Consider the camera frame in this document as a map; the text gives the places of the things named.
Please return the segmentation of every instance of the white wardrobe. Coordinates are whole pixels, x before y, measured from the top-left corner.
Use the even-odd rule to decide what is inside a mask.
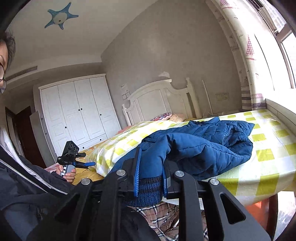
[[[69,140],[83,150],[121,130],[104,75],[60,81],[40,90],[44,119],[57,156]]]

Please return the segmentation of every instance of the pillow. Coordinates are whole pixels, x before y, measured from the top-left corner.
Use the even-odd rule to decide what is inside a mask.
[[[169,120],[173,122],[183,122],[183,119],[177,114],[173,114]]]
[[[126,130],[130,129],[132,126],[127,126],[125,128],[123,128],[122,130],[120,130],[119,132],[116,133],[116,135],[122,133],[122,132],[125,132]]]
[[[153,118],[152,121],[167,121],[171,116],[172,113],[163,113],[162,115]]]

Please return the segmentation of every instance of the hair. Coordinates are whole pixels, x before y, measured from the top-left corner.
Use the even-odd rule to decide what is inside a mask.
[[[8,50],[8,59],[7,59],[7,69],[8,69],[15,56],[15,38],[12,35],[12,33],[9,30],[7,30],[6,32],[0,34],[0,41],[4,41],[6,43],[6,47]]]

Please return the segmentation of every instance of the zipper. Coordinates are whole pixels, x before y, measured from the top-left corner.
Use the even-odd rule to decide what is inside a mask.
[[[6,162],[4,162],[2,159],[0,159],[0,163],[2,163],[3,165],[7,166],[9,169],[13,170],[16,174],[20,175],[22,178],[26,179],[28,182],[34,184],[36,187],[40,188],[41,190],[45,191],[41,186],[39,186],[38,184],[36,184],[35,182],[31,181],[29,178],[27,178],[26,176],[24,176],[23,174],[21,174],[19,171],[17,171],[16,169],[14,169],[12,166],[10,166],[9,164],[7,164]]]
[[[57,192],[63,193],[63,194],[65,194],[65,195],[68,194],[68,193],[66,193],[66,192],[63,192],[63,191],[61,191],[61,190],[59,190],[59,189],[53,187],[53,186],[50,185],[48,182],[46,182],[43,178],[41,178],[36,172],[34,172],[34,171],[33,171],[32,169],[30,169],[29,167],[27,167],[27,166],[22,162],[22,160],[18,157],[18,154],[16,153],[15,149],[13,148],[13,144],[12,144],[12,142],[11,142],[11,139],[10,139],[9,137],[8,137],[8,139],[9,139],[9,141],[10,141],[10,144],[11,144],[11,146],[12,146],[12,149],[13,149],[13,151],[15,152],[17,158],[19,159],[19,161],[20,161],[20,162],[21,162],[26,168],[28,168],[29,170],[31,170],[33,173],[36,174],[36,176],[38,176],[40,179],[42,179],[42,180],[48,185],[49,188],[51,188],[51,189],[53,189],[53,190],[55,190],[55,191],[57,191]],[[39,187],[40,189],[42,189],[43,191],[45,191],[45,190],[44,190],[42,187],[40,187],[38,184],[34,183],[33,181],[31,181],[30,179],[28,179],[27,177],[25,177],[23,174],[21,174],[20,172],[18,172],[16,169],[14,169],[14,168],[13,168],[12,166],[10,166],[9,164],[5,163],[3,160],[1,160],[1,163],[3,163],[4,165],[6,165],[7,167],[9,166],[10,169],[12,169],[14,172],[16,172],[17,174],[19,174],[20,176],[22,176],[23,178],[25,178],[26,180],[28,180],[30,183],[34,184],[35,186],[37,186],[37,187]]]

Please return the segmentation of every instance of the wooden door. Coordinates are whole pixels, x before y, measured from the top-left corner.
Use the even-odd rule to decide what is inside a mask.
[[[58,89],[64,118],[72,141],[76,145],[89,141],[90,138],[82,118],[74,82],[60,84]]]
[[[15,115],[15,125],[20,144],[26,159],[28,159],[33,165],[46,168],[34,137],[30,121],[31,114],[31,107],[29,106]]]
[[[50,138],[57,156],[62,155],[69,135],[57,85],[43,89],[42,91],[43,113]]]
[[[90,78],[94,99],[108,138],[121,130],[114,112],[108,86],[104,77]]]
[[[74,86],[89,138],[105,134],[89,79],[74,81]]]

